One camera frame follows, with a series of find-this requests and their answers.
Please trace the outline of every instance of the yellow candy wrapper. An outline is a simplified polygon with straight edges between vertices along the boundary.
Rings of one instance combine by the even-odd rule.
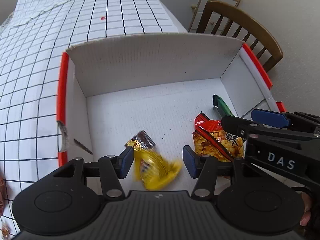
[[[154,151],[136,150],[134,152],[134,173],[142,180],[147,190],[160,190],[178,175],[182,162],[169,162]]]

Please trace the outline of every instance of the black circular joint cover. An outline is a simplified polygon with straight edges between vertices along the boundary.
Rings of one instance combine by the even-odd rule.
[[[22,230],[46,236],[79,230],[95,218],[99,208],[93,190],[65,178],[34,183],[18,194],[12,205]]]
[[[217,208],[231,225],[260,235],[292,230],[304,212],[303,200],[295,191],[263,178],[249,178],[225,189]]]

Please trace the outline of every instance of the chair backrest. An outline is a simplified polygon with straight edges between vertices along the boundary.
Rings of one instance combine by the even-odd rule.
[[[220,14],[221,16],[214,25],[211,34],[217,33],[217,30],[223,18],[226,17],[228,18],[228,22],[220,35],[226,36],[228,31],[230,30],[231,25],[235,22],[239,25],[239,27],[232,35],[232,37],[236,38],[241,29],[244,28],[248,32],[243,39],[244,42],[248,40],[250,35],[253,35],[256,38],[256,40],[250,46],[251,49],[254,49],[258,42],[263,45],[262,50],[260,50],[260,52],[258,52],[258,54],[256,55],[258,59],[266,50],[269,51],[271,57],[263,64],[263,68],[266,71],[269,71],[271,68],[273,68],[273,66],[283,58],[283,52],[278,42],[271,35],[271,33],[265,29],[265,27],[263,27],[259,22],[246,14],[244,11],[224,2],[219,2],[216,0],[207,1],[196,31],[197,33],[204,33],[212,12]]]

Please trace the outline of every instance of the white grid tablecloth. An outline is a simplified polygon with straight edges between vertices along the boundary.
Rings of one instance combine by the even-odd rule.
[[[19,0],[0,36],[2,221],[19,233],[15,196],[58,168],[56,96],[60,56],[112,35],[178,32],[159,0]]]

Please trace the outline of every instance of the ribbed black surface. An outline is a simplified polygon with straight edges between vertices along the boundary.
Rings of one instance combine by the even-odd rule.
[[[254,236],[224,222],[208,202],[191,200],[188,193],[133,191],[122,202],[106,205],[89,226],[65,236],[35,236],[22,232],[16,240],[301,240],[294,232]]]

